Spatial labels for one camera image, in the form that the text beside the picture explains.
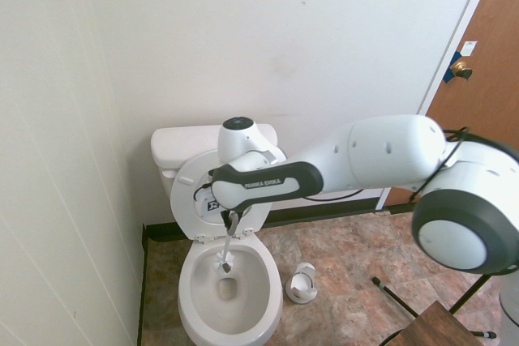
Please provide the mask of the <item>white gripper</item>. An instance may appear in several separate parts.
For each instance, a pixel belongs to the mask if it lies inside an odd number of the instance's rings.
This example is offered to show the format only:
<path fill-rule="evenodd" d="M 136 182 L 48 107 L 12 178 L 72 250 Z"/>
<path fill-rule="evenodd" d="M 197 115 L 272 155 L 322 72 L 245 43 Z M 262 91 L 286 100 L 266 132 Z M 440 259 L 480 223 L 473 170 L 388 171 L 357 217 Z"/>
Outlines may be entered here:
<path fill-rule="evenodd" d="M 212 196 L 204 196 L 197 202 L 198 215 L 201 219 L 215 218 L 221 213 L 225 227 L 229 226 L 229 211 L 222 211 L 220 204 Z M 232 212 L 232 221 L 239 222 L 241 219 L 241 213 L 237 211 Z"/>

